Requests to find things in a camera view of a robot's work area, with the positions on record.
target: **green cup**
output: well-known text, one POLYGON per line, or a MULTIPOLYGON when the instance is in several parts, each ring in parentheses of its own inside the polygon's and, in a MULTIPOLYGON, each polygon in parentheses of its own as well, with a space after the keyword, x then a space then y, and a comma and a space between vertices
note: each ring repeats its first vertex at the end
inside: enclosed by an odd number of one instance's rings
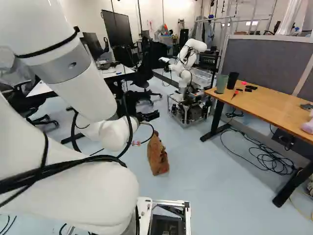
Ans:
POLYGON ((228 75, 222 75, 222 74, 217 75, 215 93, 223 94, 225 87, 227 85, 227 82, 228 82, 228 75))

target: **desk surface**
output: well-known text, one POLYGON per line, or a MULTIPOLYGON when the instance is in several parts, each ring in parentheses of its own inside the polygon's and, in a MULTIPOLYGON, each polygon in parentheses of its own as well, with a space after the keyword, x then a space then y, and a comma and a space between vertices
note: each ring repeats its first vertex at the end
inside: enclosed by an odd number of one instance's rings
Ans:
MULTIPOLYGON (((99 70, 99 74, 101 77, 103 77, 104 79, 106 78, 110 78, 110 77, 115 77, 115 76, 120 76, 120 75, 124 75, 124 74, 129 74, 129 73, 133 73, 135 71, 131 70, 129 67, 122 65, 117 65, 115 68, 109 68, 108 70, 99 70)), ((53 90, 43 81, 40 81, 31 91, 30 93, 28 93, 27 97, 30 96, 35 96, 35 95, 39 95, 39 94, 45 94, 45 93, 49 93, 52 92, 53 90)))
MULTIPOLYGON (((307 100, 281 93, 272 89, 258 87, 250 92, 239 92, 233 99, 234 90, 225 89, 224 94, 216 94, 216 88, 205 91, 208 95, 230 104, 240 110, 263 119, 287 132, 313 144, 313 135, 300 129, 302 123, 311 120, 309 112, 300 108, 300 104, 310 103, 307 100)), ((245 90, 245 85, 237 81, 235 88, 245 90)))

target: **gray fabric panel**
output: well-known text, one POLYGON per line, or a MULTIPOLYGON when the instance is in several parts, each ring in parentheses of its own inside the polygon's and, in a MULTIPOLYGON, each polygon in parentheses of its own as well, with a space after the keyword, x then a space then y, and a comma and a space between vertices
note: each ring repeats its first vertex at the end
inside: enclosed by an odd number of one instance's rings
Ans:
POLYGON ((311 43, 229 39, 222 74, 292 94, 312 53, 311 43))
POLYGON ((298 94, 298 97, 313 102, 313 70, 311 70, 308 79, 305 81, 298 94))

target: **laboratory room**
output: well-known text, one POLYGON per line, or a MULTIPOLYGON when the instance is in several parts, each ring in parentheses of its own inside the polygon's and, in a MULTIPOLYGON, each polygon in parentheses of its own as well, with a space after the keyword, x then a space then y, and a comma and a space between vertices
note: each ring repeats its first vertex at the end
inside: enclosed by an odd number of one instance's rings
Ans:
POLYGON ((312 235, 313 0, 0 0, 0 235, 312 235))

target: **black cup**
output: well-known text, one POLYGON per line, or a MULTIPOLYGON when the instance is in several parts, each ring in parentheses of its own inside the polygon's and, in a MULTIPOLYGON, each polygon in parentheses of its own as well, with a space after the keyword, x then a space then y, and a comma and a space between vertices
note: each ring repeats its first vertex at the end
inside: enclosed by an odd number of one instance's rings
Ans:
POLYGON ((232 90, 235 88, 237 79, 239 77, 239 73, 237 72, 230 72, 229 74, 229 79, 228 79, 228 83, 227 83, 227 89, 232 90))

